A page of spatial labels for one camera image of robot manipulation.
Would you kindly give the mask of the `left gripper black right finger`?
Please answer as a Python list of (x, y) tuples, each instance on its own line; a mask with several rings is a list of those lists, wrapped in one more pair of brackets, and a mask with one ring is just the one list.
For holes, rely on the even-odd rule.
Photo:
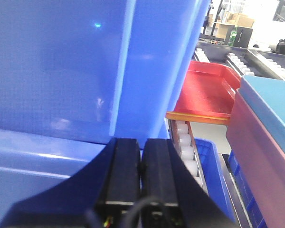
[(172, 140), (148, 139), (142, 154), (142, 190), (163, 204), (142, 210), (144, 228), (235, 228), (194, 180)]

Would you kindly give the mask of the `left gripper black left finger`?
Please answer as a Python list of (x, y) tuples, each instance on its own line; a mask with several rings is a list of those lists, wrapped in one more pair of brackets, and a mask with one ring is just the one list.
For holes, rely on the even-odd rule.
[(12, 205), (1, 228), (131, 228), (128, 211), (140, 196), (140, 149), (113, 138), (77, 173)]

